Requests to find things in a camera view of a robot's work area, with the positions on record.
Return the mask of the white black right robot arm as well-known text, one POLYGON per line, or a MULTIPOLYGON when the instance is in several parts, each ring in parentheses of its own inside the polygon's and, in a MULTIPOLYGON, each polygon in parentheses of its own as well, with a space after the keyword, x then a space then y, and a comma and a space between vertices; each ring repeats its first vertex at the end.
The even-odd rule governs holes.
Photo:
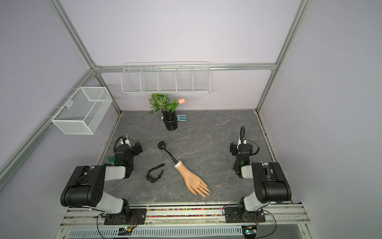
POLYGON ((252 179, 254 192, 243 197, 238 204, 240 216, 256 214, 271 203, 283 203, 292 198, 291 188, 285 174, 277 162, 251 162, 253 145, 246 140, 230 144, 229 152, 236 157, 233 172, 244 179, 252 179))

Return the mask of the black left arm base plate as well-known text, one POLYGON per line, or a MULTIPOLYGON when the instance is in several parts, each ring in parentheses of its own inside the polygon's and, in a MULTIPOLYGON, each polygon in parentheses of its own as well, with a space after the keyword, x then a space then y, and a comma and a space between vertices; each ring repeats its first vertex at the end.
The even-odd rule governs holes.
POLYGON ((132 208, 128 214, 111 214, 107 215, 104 220, 104 225, 143 225, 146 220, 147 209, 132 208))

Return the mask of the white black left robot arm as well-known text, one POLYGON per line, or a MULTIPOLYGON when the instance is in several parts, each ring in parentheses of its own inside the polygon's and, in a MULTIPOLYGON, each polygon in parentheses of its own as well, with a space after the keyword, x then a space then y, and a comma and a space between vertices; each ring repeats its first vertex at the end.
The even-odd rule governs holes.
POLYGON ((78 166, 65 186, 60 203, 64 207, 90 208, 111 215, 130 217, 126 199, 104 191, 107 181, 129 178, 134 169, 134 157, 143 152, 141 143, 121 136, 113 146, 112 165, 78 166))

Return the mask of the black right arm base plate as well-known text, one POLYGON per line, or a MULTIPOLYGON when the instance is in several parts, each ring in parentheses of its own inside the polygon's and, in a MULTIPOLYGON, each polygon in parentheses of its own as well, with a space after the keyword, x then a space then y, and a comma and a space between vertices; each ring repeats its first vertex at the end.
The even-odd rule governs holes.
POLYGON ((264 212, 248 212, 238 207, 223 206, 222 213, 226 223, 264 223, 266 221, 264 212))

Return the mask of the beige mannequin hand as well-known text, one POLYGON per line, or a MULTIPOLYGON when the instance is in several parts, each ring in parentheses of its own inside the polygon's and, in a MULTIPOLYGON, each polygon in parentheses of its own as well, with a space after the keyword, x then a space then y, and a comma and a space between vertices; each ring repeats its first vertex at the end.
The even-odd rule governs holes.
POLYGON ((200 195, 203 198, 210 196, 210 190, 207 184, 202 181, 199 176, 188 170, 181 161, 179 161, 174 167, 183 177, 188 190, 191 191, 195 196, 200 195))

